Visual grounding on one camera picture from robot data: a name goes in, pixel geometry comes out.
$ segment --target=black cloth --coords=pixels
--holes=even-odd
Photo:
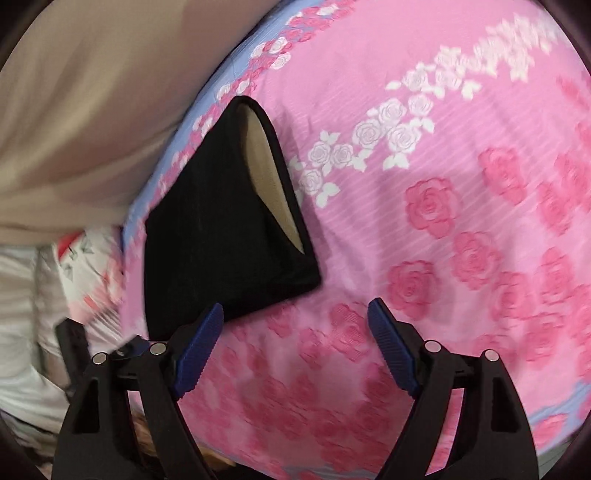
[[[254,190],[241,149],[241,104],[263,126],[303,254]],[[168,339],[214,302],[232,320],[321,282],[277,135],[248,97],[230,102],[145,226],[144,304],[153,340]]]

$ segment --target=beige cloth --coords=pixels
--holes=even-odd
[[[0,72],[0,244],[119,225],[186,109],[277,0],[54,0]]]

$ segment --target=pink rose pattern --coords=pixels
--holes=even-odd
[[[556,247],[547,250],[536,273],[536,280],[542,303],[564,303],[573,289],[573,267],[568,256],[563,255]]]
[[[420,181],[406,191],[409,223],[435,238],[450,234],[460,213],[460,197],[448,179]]]
[[[550,444],[564,427],[566,419],[567,416],[564,414],[553,415],[534,425],[531,433],[534,436],[535,448],[540,450]]]
[[[591,346],[591,286],[579,285],[570,299],[570,336],[580,346]]]
[[[425,318],[439,296],[439,279],[430,262],[404,262],[390,270],[388,281],[391,307],[412,320]]]
[[[527,195],[521,160],[513,148],[488,148],[478,155],[485,184],[496,195],[519,205]]]
[[[567,99],[577,105],[580,109],[586,112],[589,111],[589,101],[587,100],[587,96],[584,92],[582,92],[577,82],[564,78],[563,76],[559,76],[556,79],[556,83]]]
[[[556,313],[541,313],[528,319],[523,346],[525,359],[534,368],[544,368],[556,353],[564,317]]]
[[[371,334],[367,319],[345,304],[336,305],[330,311],[333,327],[332,347],[352,362],[358,362],[368,353]]]
[[[462,232],[453,241],[455,255],[452,273],[470,290],[479,290],[490,282],[501,261],[490,234]]]
[[[538,185],[538,212],[549,231],[563,235],[570,228],[574,203],[554,183]]]
[[[530,282],[523,273],[501,272],[491,294],[493,320],[526,319],[534,313]]]

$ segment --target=white fabric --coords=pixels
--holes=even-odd
[[[55,325],[67,306],[50,247],[0,247],[0,410],[57,433],[68,407],[44,377],[40,348],[60,356]],[[90,350],[111,350],[121,337],[113,322],[87,327]]]

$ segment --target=white rose pattern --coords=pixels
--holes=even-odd
[[[325,9],[318,15],[332,13],[329,12],[331,7]],[[475,79],[466,78],[468,73],[497,77],[499,64],[505,63],[513,82],[527,82],[529,69],[535,65],[530,50],[538,48],[549,54],[552,45],[559,40],[572,47],[564,32],[545,13],[537,23],[515,15],[513,22],[503,20],[496,27],[487,27],[486,32],[488,36],[478,39],[472,52],[462,53],[460,48],[441,46],[432,63],[418,62],[401,80],[388,82],[387,91],[405,87],[410,92],[408,97],[404,97],[406,103],[398,95],[369,109],[367,117],[353,128],[350,144],[336,144],[340,133],[322,131],[320,141],[314,143],[308,152],[309,166],[297,158],[290,162],[291,174],[299,178],[298,201],[308,195],[315,197],[316,206],[326,207],[329,199],[340,192],[337,185],[326,181],[333,168],[353,168],[364,172],[367,168],[365,160],[384,139],[391,155],[383,160],[382,169],[409,168],[409,156],[419,146],[424,133],[434,132],[435,123],[429,118],[435,107],[434,100],[443,99],[446,92],[460,92],[464,100],[470,101],[482,89]]]
[[[408,110],[414,116],[427,116],[433,108],[433,102],[424,93],[413,95],[408,99]]]
[[[395,127],[406,115],[406,107],[397,98],[391,98],[378,107],[378,120],[386,128]]]
[[[323,141],[316,142],[314,146],[312,146],[312,150],[308,152],[308,160],[310,160],[315,167],[321,167],[328,163],[330,160],[330,145]]]
[[[247,88],[247,87],[248,87],[250,84],[251,84],[251,80],[250,80],[250,79],[246,79],[246,80],[243,80],[243,81],[241,81],[241,82],[238,84],[238,87],[236,87],[236,93],[237,93],[238,95],[241,95],[241,94],[243,94],[243,93],[244,93],[244,90],[246,90],[246,88]]]
[[[349,165],[353,158],[353,147],[351,145],[335,145],[331,155],[330,162],[336,168],[343,168]]]
[[[287,39],[285,37],[279,37],[277,40],[273,42],[271,48],[269,49],[269,53],[275,54],[279,53],[283,47],[287,45]]]
[[[253,50],[253,51],[252,51],[252,53],[251,53],[251,58],[252,58],[252,59],[257,59],[258,57],[260,57],[260,56],[262,55],[263,48],[265,48],[265,43],[266,43],[266,42],[259,43],[259,44],[258,44],[258,45],[257,45],[257,46],[254,48],[254,50]]]
[[[411,92],[418,92],[429,83],[427,72],[425,70],[409,70],[402,79],[402,83]]]
[[[322,181],[322,173],[318,170],[304,170],[300,177],[300,187],[308,195],[314,195],[322,188]]]
[[[352,141],[361,148],[373,149],[382,138],[382,125],[376,119],[363,120],[355,125]]]
[[[421,131],[410,124],[400,124],[388,134],[388,146],[395,153],[412,153],[421,140]]]
[[[279,55],[269,68],[273,69],[273,70],[282,69],[285,66],[285,64],[287,64],[287,62],[290,60],[291,60],[291,53],[289,53],[289,52],[284,53],[282,55]]]

